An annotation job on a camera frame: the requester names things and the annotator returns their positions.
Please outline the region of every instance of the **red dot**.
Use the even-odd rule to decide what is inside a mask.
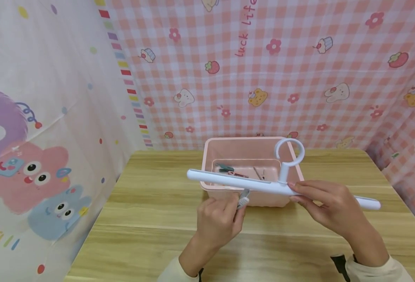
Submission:
[[[40,264],[40,265],[38,266],[38,270],[37,270],[37,272],[38,272],[38,274],[41,274],[41,273],[43,273],[43,272],[44,272],[44,265],[43,265],[43,264]]]

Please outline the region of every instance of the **hand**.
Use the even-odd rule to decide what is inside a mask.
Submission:
[[[198,223],[187,247],[179,256],[179,263],[188,276],[196,277],[199,270],[242,231],[245,208],[237,211],[239,194],[228,200],[209,198],[198,207]]]
[[[368,222],[346,186],[329,181],[300,181],[288,185],[303,195],[291,196],[290,200],[302,205],[316,222],[344,237],[360,264],[379,267],[388,261],[382,237]]]

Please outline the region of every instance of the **fabric wall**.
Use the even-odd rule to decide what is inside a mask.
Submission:
[[[0,281],[62,281],[147,148],[123,81],[94,2],[0,0]]]
[[[415,0],[106,0],[154,148],[368,152],[415,214]]]

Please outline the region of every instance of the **wrist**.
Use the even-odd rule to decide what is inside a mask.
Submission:
[[[388,262],[389,253],[383,238],[370,224],[346,240],[359,264],[368,267],[381,267]]]
[[[208,245],[195,234],[179,256],[179,264],[188,276],[196,277],[218,250],[219,248]]]

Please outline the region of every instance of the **pink plastic basket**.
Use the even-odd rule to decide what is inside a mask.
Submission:
[[[234,168],[234,172],[249,178],[259,179],[254,167],[267,181],[278,181],[281,161],[290,162],[296,159],[295,151],[290,142],[279,149],[280,160],[274,156],[276,143],[284,137],[225,137],[211,138],[204,145],[202,170],[219,172],[221,163]],[[300,166],[293,166],[288,173],[288,181],[304,180]],[[233,191],[241,188],[201,182],[201,187],[210,197],[225,199]],[[287,196],[251,191],[249,206],[284,207],[289,202]]]

